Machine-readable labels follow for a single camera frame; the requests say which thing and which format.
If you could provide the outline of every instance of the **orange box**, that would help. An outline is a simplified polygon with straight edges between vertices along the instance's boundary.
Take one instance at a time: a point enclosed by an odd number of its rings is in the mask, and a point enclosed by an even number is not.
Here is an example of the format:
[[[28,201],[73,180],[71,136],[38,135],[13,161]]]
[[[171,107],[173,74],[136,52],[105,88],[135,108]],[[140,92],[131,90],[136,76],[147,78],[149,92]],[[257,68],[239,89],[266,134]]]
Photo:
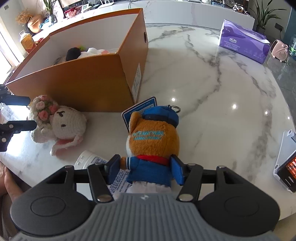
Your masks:
[[[110,53],[53,65],[79,46]],[[52,32],[17,67],[7,87],[31,100],[46,94],[79,111],[122,112],[137,102],[147,51],[142,8],[98,15]]]

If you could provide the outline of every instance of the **bottle with orange label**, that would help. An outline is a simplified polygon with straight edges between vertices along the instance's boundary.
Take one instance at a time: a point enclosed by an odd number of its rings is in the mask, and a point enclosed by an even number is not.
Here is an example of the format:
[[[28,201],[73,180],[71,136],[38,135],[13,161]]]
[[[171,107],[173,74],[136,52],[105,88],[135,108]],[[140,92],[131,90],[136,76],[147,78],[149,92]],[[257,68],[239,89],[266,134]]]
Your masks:
[[[20,43],[28,53],[30,53],[33,50],[33,48],[36,47],[36,44],[31,34],[26,33],[25,30],[22,30],[20,32]]]

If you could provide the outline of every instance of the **blue shirt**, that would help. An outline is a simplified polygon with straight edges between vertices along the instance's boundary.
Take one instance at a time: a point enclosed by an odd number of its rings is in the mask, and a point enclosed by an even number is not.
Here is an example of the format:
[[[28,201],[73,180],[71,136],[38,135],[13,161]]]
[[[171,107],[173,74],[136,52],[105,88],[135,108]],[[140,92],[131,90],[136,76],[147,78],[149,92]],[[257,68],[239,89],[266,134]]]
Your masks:
[[[131,170],[126,178],[128,183],[144,181],[171,186],[173,176],[170,167],[133,156],[126,158],[126,168]]]

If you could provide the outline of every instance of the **gray tile floor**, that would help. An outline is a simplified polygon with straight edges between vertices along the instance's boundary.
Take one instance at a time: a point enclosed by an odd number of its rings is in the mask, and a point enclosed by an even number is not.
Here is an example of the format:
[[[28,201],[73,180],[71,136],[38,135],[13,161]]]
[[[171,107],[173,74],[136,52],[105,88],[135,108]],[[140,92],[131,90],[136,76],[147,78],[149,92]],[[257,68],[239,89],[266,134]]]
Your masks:
[[[296,61],[290,57],[287,61],[287,64],[281,63],[278,59],[269,56],[264,65],[272,71],[296,124]]]

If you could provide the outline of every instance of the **power outlet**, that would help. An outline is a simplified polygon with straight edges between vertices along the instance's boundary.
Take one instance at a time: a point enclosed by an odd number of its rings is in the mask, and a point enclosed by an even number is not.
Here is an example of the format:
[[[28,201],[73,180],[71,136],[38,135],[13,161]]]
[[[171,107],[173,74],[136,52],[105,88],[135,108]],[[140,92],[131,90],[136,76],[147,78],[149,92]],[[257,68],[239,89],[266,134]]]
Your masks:
[[[283,30],[283,26],[279,25],[278,23],[276,23],[274,27],[280,31]]]

